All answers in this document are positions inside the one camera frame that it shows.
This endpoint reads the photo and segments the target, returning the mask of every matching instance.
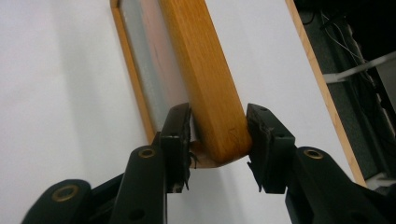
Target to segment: wooden frame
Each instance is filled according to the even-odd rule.
[[[299,37],[300,37],[300,39],[302,41],[302,44],[304,46],[306,56],[307,56],[307,58],[308,58],[308,60],[309,60],[309,62],[311,64],[313,73],[314,73],[315,78],[317,80],[317,83],[318,83],[318,86],[320,88],[320,91],[321,91],[322,97],[324,99],[324,102],[325,102],[325,104],[326,104],[326,106],[328,108],[330,117],[332,119],[333,126],[334,126],[334,128],[335,128],[335,130],[337,132],[338,138],[339,138],[340,143],[342,145],[342,148],[343,148],[343,150],[345,152],[346,159],[347,159],[348,164],[349,164],[349,166],[351,168],[352,174],[353,174],[353,176],[354,176],[354,178],[355,178],[355,180],[356,180],[356,182],[358,184],[365,186],[365,182],[364,182],[364,179],[362,177],[360,167],[359,167],[359,165],[358,165],[358,163],[356,161],[355,155],[354,155],[354,153],[352,151],[352,148],[351,148],[351,146],[349,144],[349,141],[347,139],[347,135],[345,133],[345,130],[343,128],[341,120],[340,120],[340,118],[338,116],[338,113],[337,113],[337,110],[335,108],[335,105],[334,105],[334,103],[332,101],[332,97],[330,95],[329,89],[327,88],[326,82],[324,81],[323,75],[322,75],[322,73],[320,71],[320,68],[318,66],[318,61],[316,59],[315,53],[312,50],[312,47],[311,47],[310,43],[309,43],[308,37],[307,37],[306,32],[304,30],[304,26],[303,26],[303,24],[301,22],[301,19],[300,19],[300,16],[298,14],[298,11],[296,9],[296,6],[294,5],[294,2],[292,0],[285,0],[285,1],[286,1],[286,4],[287,4],[288,8],[289,8],[290,15],[291,15],[291,17],[292,17],[292,19],[294,21],[294,25],[296,27],[298,35],[299,35]],[[161,0],[161,3],[163,4],[163,11],[165,12],[164,16],[169,21],[171,21],[171,22],[173,22],[174,24],[177,25],[177,26],[173,26],[174,28],[176,27],[177,29],[174,30],[174,31],[171,31],[171,36],[173,38],[176,38],[179,43],[183,43],[183,39],[191,37],[191,31],[186,31],[187,28],[186,27],[182,27],[182,23],[180,22],[180,20],[185,20],[186,19],[186,17],[185,17],[186,15],[177,15],[175,13],[175,11],[174,11],[175,7],[180,7],[180,6],[177,6],[177,4],[179,2],[183,2],[183,1]],[[198,5],[194,6],[195,8],[198,8],[198,9],[199,8],[200,9],[204,8],[204,11],[205,10],[207,11],[207,9],[205,9],[205,1],[204,0],[186,1],[186,2],[198,3]],[[133,57],[133,54],[132,54],[132,51],[131,51],[132,46],[130,45],[130,43],[128,41],[127,34],[125,32],[125,29],[124,29],[124,24],[123,24],[123,21],[122,21],[122,18],[121,18],[121,14],[120,14],[120,9],[119,9],[119,0],[110,0],[110,4],[111,4],[111,10],[112,10],[113,16],[114,16],[114,21],[115,21],[116,26],[117,26],[117,31],[119,33],[120,43],[121,43],[121,47],[122,47],[122,50],[123,50],[123,53],[124,53],[125,62],[127,64],[128,72],[130,74],[132,85],[133,85],[133,88],[134,88],[134,94],[136,96],[136,101],[137,101],[137,104],[139,106],[140,114],[141,114],[141,117],[142,117],[142,120],[143,120],[143,124],[144,124],[145,130],[146,130],[146,134],[147,134],[148,140],[151,141],[153,139],[154,134],[156,133],[156,131],[154,130],[153,125],[152,125],[152,123],[150,121],[148,106],[147,106],[147,104],[145,102],[145,99],[144,99],[144,96],[143,96],[143,92],[142,92],[142,88],[140,86],[139,77],[138,77],[138,74],[137,74],[135,66],[134,66],[134,57]],[[184,4],[184,7],[186,7],[186,10],[191,10],[191,8],[189,9],[189,7],[191,7],[191,6],[188,6],[188,4]],[[216,39],[217,39],[216,32],[214,30],[211,30],[209,33],[211,35],[210,38],[215,38],[215,39],[211,39],[211,41],[213,41],[213,40],[216,41]],[[183,46],[183,44],[181,44],[179,46],[176,46],[176,48],[179,48],[179,50],[177,50],[178,54],[181,53],[181,54],[184,54],[184,55],[189,54],[190,53],[189,50],[192,50],[192,49],[186,49],[185,46]],[[221,49],[220,50],[216,49],[216,50],[218,52],[214,52],[214,53],[219,53],[219,55],[221,56],[222,55]],[[186,72],[189,73],[189,74],[194,74],[195,73],[195,68],[198,65],[191,63],[190,58],[188,58],[186,60],[186,57],[182,57],[182,58],[179,58],[179,62],[180,61],[182,61],[181,62],[181,67],[183,67],[182,69],[184,70],[183,71],[184,73],[186,73]],[[223,69],[223,70],[225,70],[223,72],[227,73],[228,67],[227,67],[226,62],[214,63],[213,66],[218,66],[218,67],[220,67],[220,70]],[[190,88],[194,88],[194,87],[197,87],[197,86],[199,87],[199,83],[197,83],[197,82],[193,82],[192,81],[192,82],[190,82],[190,84],[191,84]],[[250,144],[249,143],[249,138],[247,138],[246,146],[249,146],[249,144]],[[220,157],[217,158],[216,162],[205,164],[204,167],[219,166],[219,165],[222,165],[224,163],[230,162],[230,161],[235,160],[235,159],[238,159],[238,158],[221,158],[221,156],[220,156]]]

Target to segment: white table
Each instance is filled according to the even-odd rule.
[[[352,176],[286,3],[206,2],[243,106],[270,108],[298,147]],[[17,223],[52,184],[96,187],[147,142],[107,0],[5,2],[0,29],[0,223]],[[191,190],[168,195],[169,223],[290,222],[247,160],[192,170]]]

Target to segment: dark floor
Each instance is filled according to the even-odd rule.
[[[339,73],[364,63],[345,20],[320,30],[329,16],[326,12],[301,10],[300,16],[323,74]],[[375,81],[368,74],[361,74],[328,87],[364,178],[381,172],[395,177],[395,150],[391,142],[394,138],[384,137],[390,130],[376,98]]]

